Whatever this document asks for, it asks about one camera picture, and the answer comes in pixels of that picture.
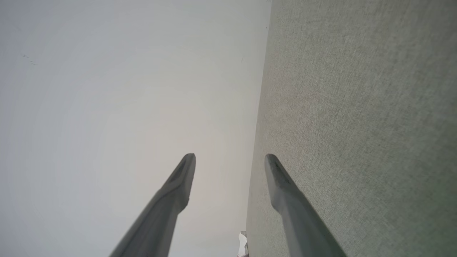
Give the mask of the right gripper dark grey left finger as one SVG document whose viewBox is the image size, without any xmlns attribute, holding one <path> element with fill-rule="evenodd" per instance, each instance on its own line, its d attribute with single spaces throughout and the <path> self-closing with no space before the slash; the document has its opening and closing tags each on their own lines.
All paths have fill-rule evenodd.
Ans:
<svg viewBox="0 0 457 257">
<path fill-rule="evenodd" d="M 183 156 L 111 253 L 111 257 L 167 257 L 178 215 L 186 208 L 196 156 Z"/>
</svg>

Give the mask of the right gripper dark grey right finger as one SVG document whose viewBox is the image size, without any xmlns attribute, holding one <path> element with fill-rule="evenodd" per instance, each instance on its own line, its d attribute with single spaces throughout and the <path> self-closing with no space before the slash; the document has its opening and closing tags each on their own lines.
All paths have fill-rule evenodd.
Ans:
<svg viewBox="0 0 457 257">
<path fill-rule="evenodd" d="M 346 254 L 299 190 L 279 159 L 265 156 L 271 205 L 281 215 L 291 257 L 345 257 Z"/>
</svg>

